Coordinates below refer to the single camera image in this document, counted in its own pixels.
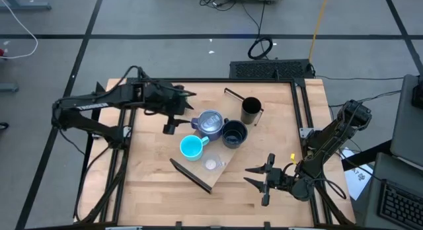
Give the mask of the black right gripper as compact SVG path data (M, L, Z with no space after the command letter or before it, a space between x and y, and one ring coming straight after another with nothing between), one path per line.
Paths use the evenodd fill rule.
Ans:
M252 184L259 192L263 193L262 206L268 206L270 203L270 190L283 190L288 189L288 176L286 174L287 169L293 165L288 163L283 169L274 168L275 154L270 153L267 162L261 167L247 168L245 171L256 174L265 174L265 181L254 180L248 177L244 179Z

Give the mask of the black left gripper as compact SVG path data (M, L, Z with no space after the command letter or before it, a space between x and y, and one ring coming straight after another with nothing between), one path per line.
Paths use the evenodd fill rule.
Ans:
M147 116L162 114L168 117L167 123L163 127L163 133L173 135L176 127L180 124L188 123L187 120L175 119L175 115L183 115L186 109L194 108L178 96L196 96L196 93L184 90L183 85L169 86L149 85L145 88L145 101L147 107L143 113Z

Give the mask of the purple insulated mug with lid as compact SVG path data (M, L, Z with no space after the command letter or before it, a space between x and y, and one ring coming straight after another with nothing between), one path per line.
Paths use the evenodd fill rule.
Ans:
M216 110L205 110L198 118L191 119L193 129L197 130L201 137L208 137L210 141L216 141L222 134L224 125L222 115Z

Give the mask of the cyan plastic mug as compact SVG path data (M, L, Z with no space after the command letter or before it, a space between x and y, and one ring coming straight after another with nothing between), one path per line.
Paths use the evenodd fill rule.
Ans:
M208 137L188 135L180 142L180 152L188 161L197 161L202 157L204 146L209 142Z

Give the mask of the dark blue speckled enamel mug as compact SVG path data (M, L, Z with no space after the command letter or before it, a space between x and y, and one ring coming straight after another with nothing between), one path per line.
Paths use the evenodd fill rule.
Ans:
M226 118L221 129L221 136L226 147L236 149L247 139L248 130L241 121Z

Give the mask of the tall black tumbler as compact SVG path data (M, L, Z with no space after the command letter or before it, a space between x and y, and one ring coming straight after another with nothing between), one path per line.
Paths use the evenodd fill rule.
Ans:
M252 124L261 109L262 104L257 98L245 98L241 105L241 121L244 124Z

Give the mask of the wooden shelf with black legs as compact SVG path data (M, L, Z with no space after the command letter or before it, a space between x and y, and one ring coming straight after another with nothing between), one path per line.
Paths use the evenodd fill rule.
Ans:
M241 121L241 105L245 97L236 93L235 91L225 88L222 97L218 98L216 111L218 111L224 119L238 120ZM252 129L257 126L258 121L263 113L263 109L258 113L252 124L245 124L248 130L248 136L252 132ZM201 137L197 130L193 129L193 134ZM236 149L230 149L226 147L222 142L222 136L216 141L210 141L204 146L204 152L218 154L222 161L229 164L231 159L235 156L238 149L246 145L247 139ZM197 184L207 193L212 192L213 186L216 184L219 177L223 174L225 167L217 169L216 171L207 171L203 168L201 158L197 161L188 161L180 152L180 144L178 151L170 158L171 165L193 183Z

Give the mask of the black computer case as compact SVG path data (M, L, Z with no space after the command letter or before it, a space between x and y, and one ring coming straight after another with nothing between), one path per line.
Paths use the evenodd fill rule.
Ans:
M312 79L314 76L308 59L232 61L229 65L231 79Z

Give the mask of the white paper sheet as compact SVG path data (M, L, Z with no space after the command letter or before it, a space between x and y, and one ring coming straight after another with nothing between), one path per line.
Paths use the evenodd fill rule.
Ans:
M367 183L371 180L373 169L369 165L361 165L358 169L354 168L345 171L348 193L353 200L357 200L364 190Z

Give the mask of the dark grey desk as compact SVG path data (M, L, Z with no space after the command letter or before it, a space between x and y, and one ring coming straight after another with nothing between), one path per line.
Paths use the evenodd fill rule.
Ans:
M400 160L398 157L380 153L376 158L373 175L375 178L370 185L364 225L380 229L409 230L378 216L377 207L381 181L387 179L411 190L423 193L423 170Z

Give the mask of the black keyboard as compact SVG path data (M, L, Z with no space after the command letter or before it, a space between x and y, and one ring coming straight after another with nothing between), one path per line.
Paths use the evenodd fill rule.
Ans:
M423 193L383 179L377 214L409 230L423 230Z

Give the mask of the light grey cabinet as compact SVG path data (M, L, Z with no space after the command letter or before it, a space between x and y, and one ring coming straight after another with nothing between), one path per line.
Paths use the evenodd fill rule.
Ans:
M423 78L419 76L404 76L391 140L391 153L423 170L423 110L411 104L412 90L421 84Z

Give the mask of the black device on cabinet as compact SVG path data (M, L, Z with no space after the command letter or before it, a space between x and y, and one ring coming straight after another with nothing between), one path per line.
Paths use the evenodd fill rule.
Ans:
M412 90L411 104L423 110L423 84L417 85Z

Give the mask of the black aluminium table frame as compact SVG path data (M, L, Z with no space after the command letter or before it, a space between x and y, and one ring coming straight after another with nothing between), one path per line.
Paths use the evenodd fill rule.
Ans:
M96 217L96 222L115 221L120 225L261 227L310 227L332 217L320 197L301 202L287 192L273 190L269 206L261 206L261 194L244 177L245 171L260 166L268 154L276 155L275 165L284 168L289 156L301 155L300 126L322 128L329 124L330 114L323 82L306 80L305 88L291 81L260 79L184 79L186 89L196 93L189 102L194 108L187 118L207 109L216 109L218 98L229 88L243 97L260 99L264 114L237 150L209 194L178 172L170 158L178 151L181 139L193 133L182 124L173 135L165 135L167 118L145 116L136 112L120 112L105 108L99 120L107 126L132 124L126 174Z

